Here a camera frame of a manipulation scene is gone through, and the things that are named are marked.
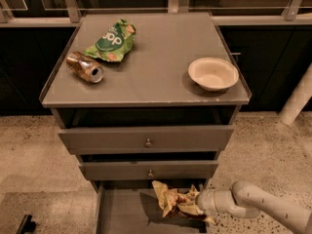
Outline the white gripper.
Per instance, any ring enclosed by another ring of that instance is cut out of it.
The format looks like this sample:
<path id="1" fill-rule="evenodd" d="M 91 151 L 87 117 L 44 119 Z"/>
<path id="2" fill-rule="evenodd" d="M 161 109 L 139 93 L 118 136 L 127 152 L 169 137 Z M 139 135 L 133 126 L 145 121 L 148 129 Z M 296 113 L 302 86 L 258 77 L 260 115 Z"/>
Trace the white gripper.
<path id="1" fill-rule="evenodd" d="M 195 200 L 199 209 L 206 215 L 206 223 L 215 224 L 212 215 L 217 213 L 231 214 L 235 210 L 235 202 L 230 190 L 204 189 L 201 193 L 197 190 L 189 191 L 190 198 Z"/>

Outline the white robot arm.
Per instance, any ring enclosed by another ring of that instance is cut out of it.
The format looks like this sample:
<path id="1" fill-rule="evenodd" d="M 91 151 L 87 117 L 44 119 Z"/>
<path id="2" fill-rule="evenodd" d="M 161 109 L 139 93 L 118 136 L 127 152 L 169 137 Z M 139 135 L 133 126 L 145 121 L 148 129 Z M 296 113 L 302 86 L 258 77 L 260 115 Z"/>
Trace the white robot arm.
<path id="1" fill-rule="evenodd" d="M 291 124 L 312 97 L 312 64 L 300 79 L 279 117 Z M 257 217 L 263 211 L 293 234 L 312 234 L 312 211 L 276 197 L 254 184 L 239 180 L 228 190 L 204 189 L 196 198 L 204 214 L 227 213 L 236 217 Z"/>

